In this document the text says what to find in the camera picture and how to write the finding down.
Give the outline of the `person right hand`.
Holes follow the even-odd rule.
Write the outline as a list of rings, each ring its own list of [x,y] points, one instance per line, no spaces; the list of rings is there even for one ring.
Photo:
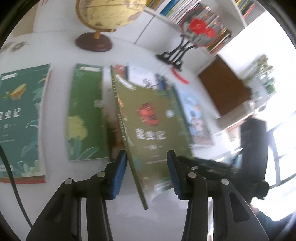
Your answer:
[[[252,205],[250,206],[250,208],[256,216],[258,216],[260,214],[260,210],[258,208],[254,207]]]

